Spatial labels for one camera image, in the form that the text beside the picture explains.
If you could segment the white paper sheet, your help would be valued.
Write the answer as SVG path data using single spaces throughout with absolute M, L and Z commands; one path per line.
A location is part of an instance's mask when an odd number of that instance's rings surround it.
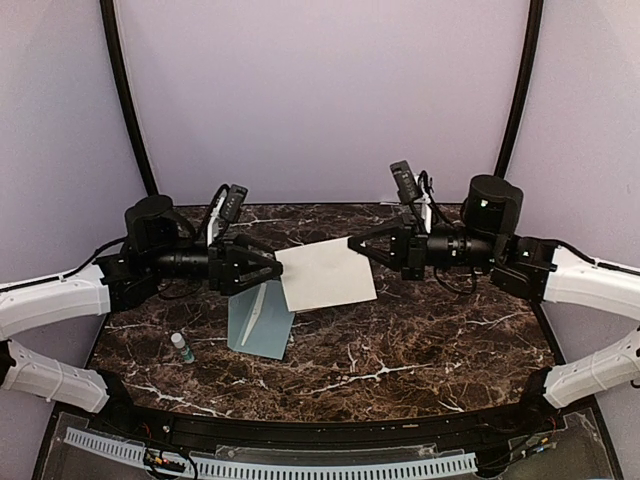
M 369 259 L 346 237 L 278 250 L 287 307 L 303 312 L 377 299 Z

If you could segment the small glue stick bottle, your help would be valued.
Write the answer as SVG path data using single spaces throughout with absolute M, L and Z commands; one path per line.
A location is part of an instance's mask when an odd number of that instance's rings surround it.
M 186 364 L 191 364 L 195 361 L 195 356 L 187 344 L 184 336 L 180 332 L 175 332 L 171 335 L 171 342 L 174 347 L 179 351 L 182 360 Z

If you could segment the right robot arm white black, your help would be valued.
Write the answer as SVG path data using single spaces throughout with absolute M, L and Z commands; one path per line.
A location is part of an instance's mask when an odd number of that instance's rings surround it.
M 505 179 L 476 175 L 453 224 L 430 198 L 424 175 L 404 163 L 392 168 L 401 203 L 410 209 L 348 239 L 350 250 L 417 281 L 435 273 L 467 268 L 489 276 L 500 290 L 532 303 L 566 303 L 639 317 L 639 271 L 592 258 L 554 239 L 523 237 L 515 230 L 524 194 Z

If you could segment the light blue envelope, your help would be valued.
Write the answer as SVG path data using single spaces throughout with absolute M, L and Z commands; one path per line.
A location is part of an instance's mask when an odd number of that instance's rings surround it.
M 267 284 L 261 315 L 247 343 L 241 339 L 259 286 L 228 299 L 227 346 L 240 353 L 282 360 L 289 341 L 295 314 L 288 310 L 280 281 Z

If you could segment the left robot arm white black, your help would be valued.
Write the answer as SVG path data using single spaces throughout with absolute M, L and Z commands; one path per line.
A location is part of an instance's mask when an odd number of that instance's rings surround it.
M 166 195 L 138 201 L 125 213 L 126 234 L 102 246 L 73 270 L 1 287 L 1 387 L 101 413 L 120 436 L 141 427 L 140 412 L 119 377 L 38 354 L 15 340 L 36 327 L 77 317 L 132 310 L 158 294 L 163 281 L 196 280 L 233 296 L 279 277 L 283 266 L 267 245 L 228 235 L 244 191 L 233 186 L 195 227 Z

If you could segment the white letter paper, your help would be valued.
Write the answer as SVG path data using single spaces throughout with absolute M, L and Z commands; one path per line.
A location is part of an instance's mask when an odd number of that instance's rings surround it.
M 263 304 L 264 304 L 264 299 L 266 296 L 266 291 L 267 291 L 267 284 L 266 283 L 261 284 L 255 295 L 255 299 L 245 325 L 244 333 L 241 339 L 242 346 L 244 346 L 247 343 L 256 323 L 259 320 L 259 317 L 262 312 Z

